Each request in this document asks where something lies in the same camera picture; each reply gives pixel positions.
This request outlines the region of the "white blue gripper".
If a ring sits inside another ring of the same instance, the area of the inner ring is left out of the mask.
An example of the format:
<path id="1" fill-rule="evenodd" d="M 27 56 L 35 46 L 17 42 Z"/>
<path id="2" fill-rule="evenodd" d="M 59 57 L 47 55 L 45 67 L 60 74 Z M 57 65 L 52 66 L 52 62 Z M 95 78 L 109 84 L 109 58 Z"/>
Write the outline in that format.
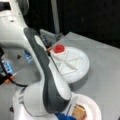
<path id="1" fill-rule="evenodd" d="M 63 113 L 56 113 L 55 116 L 58 118 L 58 120 L 77 120 L 76 118 L 72 116 L 66 116 Z"/>

